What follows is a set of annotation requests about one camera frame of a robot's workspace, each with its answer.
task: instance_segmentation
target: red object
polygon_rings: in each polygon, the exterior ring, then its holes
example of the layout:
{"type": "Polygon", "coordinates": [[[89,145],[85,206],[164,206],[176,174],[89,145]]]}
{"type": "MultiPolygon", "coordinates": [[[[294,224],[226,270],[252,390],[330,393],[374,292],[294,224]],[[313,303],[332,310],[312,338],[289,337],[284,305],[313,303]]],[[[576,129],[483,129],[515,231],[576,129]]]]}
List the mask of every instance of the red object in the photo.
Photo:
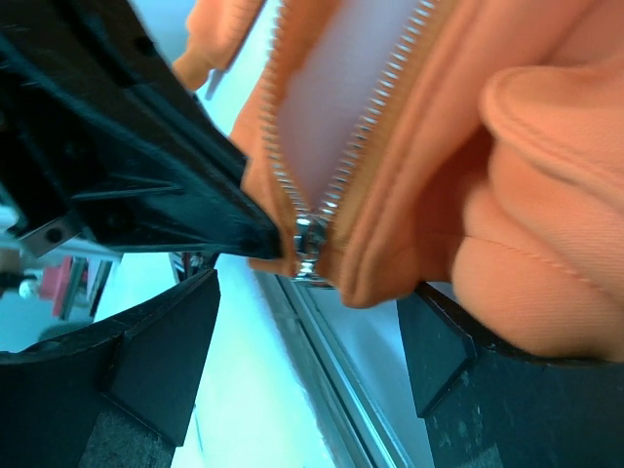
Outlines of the red object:
{"type": "Polygon", "coordinates": [[[39,289],[39,297],[42,299],[52,300],[54,302],[52,308],[52,316],[60,316],[62,301],[67,293],[69,286],[69,273],[71,272],[71,256],[67,256],[61,266],[45,268],[43,272],[43,280],[39,289]]]}

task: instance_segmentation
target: orange hoodie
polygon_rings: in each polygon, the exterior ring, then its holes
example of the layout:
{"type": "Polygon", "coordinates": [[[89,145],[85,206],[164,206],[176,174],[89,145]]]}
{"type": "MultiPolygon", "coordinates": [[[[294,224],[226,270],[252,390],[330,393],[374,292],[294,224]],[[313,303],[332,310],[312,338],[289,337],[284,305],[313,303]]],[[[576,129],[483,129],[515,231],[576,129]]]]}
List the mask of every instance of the orange hoodie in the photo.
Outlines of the orange hoodie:
{"type": "MultiPolygon", "coordinates": [[[[198,0],[182,83],[261,3],[198,0]]],[[[253,264],[353,307],[452,281],[529,352],[624,361],[623,21],[621,0],[286,0],[231,135],[282,234],[253,264]]]]}

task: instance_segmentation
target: zipper slider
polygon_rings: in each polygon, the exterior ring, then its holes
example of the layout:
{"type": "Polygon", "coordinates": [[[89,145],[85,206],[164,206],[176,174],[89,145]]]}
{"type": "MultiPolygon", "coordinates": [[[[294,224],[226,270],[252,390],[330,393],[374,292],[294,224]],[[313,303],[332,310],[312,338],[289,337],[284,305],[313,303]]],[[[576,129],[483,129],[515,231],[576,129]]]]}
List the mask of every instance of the zipper slider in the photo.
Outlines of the zipper slider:
{"type": "Polygon", "coordinates": [[[316,264],[327,241],[327,222],[319,216],[306,214],[296,219],[294,248],[299,257],[299,271],[293,278],[296,283],[313,288],[332,287],[316,272],[316,264]]]}

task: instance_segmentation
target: zipper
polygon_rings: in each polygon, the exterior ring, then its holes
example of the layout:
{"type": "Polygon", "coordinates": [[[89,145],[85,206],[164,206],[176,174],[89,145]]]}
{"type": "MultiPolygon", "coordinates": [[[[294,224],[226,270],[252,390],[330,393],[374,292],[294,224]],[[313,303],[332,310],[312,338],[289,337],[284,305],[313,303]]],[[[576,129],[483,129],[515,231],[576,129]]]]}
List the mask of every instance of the zipper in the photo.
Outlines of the zipper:
{"type": "MultiPolygon", "coordinates": [[[[284,47],[282,43],[282,25],[288,19],[292,2],[296,0],[283,0],[279,8],[279,14],[274,29],[272,50],[269,56],[267,70],[277,68],[279,52],[284,47]]],[[[420,54],[420,42],[428,32],[429,25],[439,23],[434,20],[440,13],[440,6],[445,0],[420,0],[412,9],[407,22],[404,24],[403,33],[389,54],[376,86],[372,90],[368,105],[361,115],[351,139],[343,150],[342,157],[338,161],[336,170],[325,193],[325,196],[317,209],[312,209],[305,201],[303,194],[297,188],[291,176],[288,163],[282,153],[277,128],[276,88],[275,77],[270,71],[265,73],[265,95],[262,106],[262,120],[266,122],[263,127],[265,149],[274,177],[281,189],[287,194],[293,210],[294,235],[293,247],[298,260],[297,272],[292,278],[294,281],[316,288],[330,288],[327,281],[317,272],[317,264],[323,253],[324,246],[328,243],[332,226],[341,208],[341,202],[349,188],[354,174],[360,168],[363,161],[371,157],[371,142],[376,138],[375,131],[380,119],[394,98],[401,80],[410,69],[412,59],[424,61],[426,55],[420,54]]]]}

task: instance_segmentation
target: metal zipper teeth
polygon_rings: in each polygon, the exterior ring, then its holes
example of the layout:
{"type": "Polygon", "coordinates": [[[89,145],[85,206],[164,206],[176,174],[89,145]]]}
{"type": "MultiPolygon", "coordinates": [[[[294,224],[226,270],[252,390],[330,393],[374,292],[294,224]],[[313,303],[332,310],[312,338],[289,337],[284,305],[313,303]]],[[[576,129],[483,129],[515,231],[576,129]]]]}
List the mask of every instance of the metal zipper teeth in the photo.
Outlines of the metal zipper teeth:
{"type": "Polygon", "coordinates": [[[271,44],[271,53],[268,64],[264,70],[264,96],[263,105],[261,107],[261,119],[264,121],[264,148],[266,149],[269,164],[273,176],[282,187],[282,190],[291,200],[297,217],[311,215],[312,210],[303,199],[291,176],[286,161],[282,154],[282,144],[277,129],[277,112],[275,97],[275,64],[280,58],[283,49],[282,44],[282,25],[288,20],[291,11],[291,1],[284,0],[279,6],[279,13],[275,19],[275,27],[273,28],[273,39],[271,44]]]}
{"type": "MultiPolygon", "coordinates": [[[[328,232],[330,223],[332,223],[336,217],[338,209],[340,208],[340,202],[353,179],[354,173],[360,162],[366,157],[371,135],[376,129],[380,117],[384,113],[384,109],[389,105],[393,97],[393,91],[403,75],[408,60],[418,49],[419,37],[423,35],[430,17],[435,13],[437,5],[443,0],[420,0],[417,6],[412,10],[407,23],[404,25],[403,33],[390,54],[390,58],[386,62],[379,80],[373,89],[368,105],[354,129],[346,149],[338,160],[336,171],[331,179],[328,190],[325,193],[320,207],[316,211],[313,211],[304,200],[291,176],[288,164],[282,153],[282,145],[277,127],[277,98],[275,96],[275,89],[277,87],[276,65],[279,62],[280,54],[284,47],[282,26],[288,20],[293,1],[295,0],[283,0],[279,7],[279,14],[276,17],[275,27],[273,29],[271,53],[263,76],[264,96],[263,105],[261,107],[261,119],[264,121],[265,149],[273,175],[291,201],[295,218],[318,218],[322,221],[325,232],[328,232]]],[[[300,266],[298,276],[303,280],[307,278],[311,279],[312,282],[318,281],[318,275],[305,270],[306,267],[309,269],[316,264],[318,255],[306,256],[306,254],[299,253],[299,256],[302,266],[300,266]]]]}
{"type": "Polygon", "coordinates": [[[430,17],[435,13],[437,3],[441,0],[420,1],[411,11],[403,34],[386,62],[381,76],[373,89],[372,96],[347,144],[342,157],[338,161],[336,172],[330,183],[318,211],[318,216],[327,225],[333,222],[348,186],[353,178],[359,162],[366,157],[368,143],[378,126],[379,119],[393,97],[403,71],[413,52],[417,50],[418,38],[423,34],[430,17]]]}

